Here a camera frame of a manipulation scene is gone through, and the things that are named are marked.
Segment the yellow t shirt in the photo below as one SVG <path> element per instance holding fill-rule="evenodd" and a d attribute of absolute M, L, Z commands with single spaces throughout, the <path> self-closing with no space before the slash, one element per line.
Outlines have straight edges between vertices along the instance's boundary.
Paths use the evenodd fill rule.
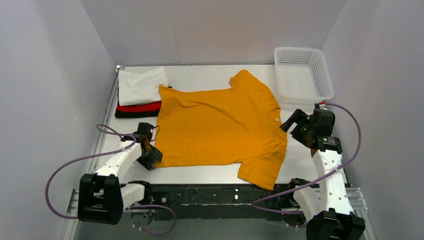
<path fill-rule="evenodd" d="M 156 168 L 239 164 L 237 176 L 272 190 L 284 162 L 288 139 L 280 129 L 281 109 L 270 89 L 243 69 L 230 88 L 183 92 L 160 87 L 162 152 Z"/>

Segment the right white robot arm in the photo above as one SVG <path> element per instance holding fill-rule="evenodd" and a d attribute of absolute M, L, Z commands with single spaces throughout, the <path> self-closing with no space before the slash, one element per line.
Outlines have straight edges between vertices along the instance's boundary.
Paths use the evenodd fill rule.
<path fill-rule="evenodd" d="M 342 144 L 332 135 L 335 114 L 316 108 L 311 115 L 296 109 L 281 129 L 310 149 L 317 174 L 320 196 L 310 187 L 294 191 L 306 219 L 308 240 L 359 240 L 365 220 L 354 213 L 342 174 Z"/>

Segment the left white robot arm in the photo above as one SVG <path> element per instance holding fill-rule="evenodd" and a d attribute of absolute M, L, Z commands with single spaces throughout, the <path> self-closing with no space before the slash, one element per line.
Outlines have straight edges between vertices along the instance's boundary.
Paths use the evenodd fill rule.
<path fill-rule="evenodd" d="M 149 182 L 121 181 L 134 164 L 151 171 L 161 162 L 163 154 L 151 144 L 154 131 L 159 129 L 159 126 L 140 122 L 135 132 L 120 138 L 119 149 L 103 166 L 81 177 L 77 208 L 80 221 L 116 225 L 125 209 L 135 203 L 154 202 Z"/>

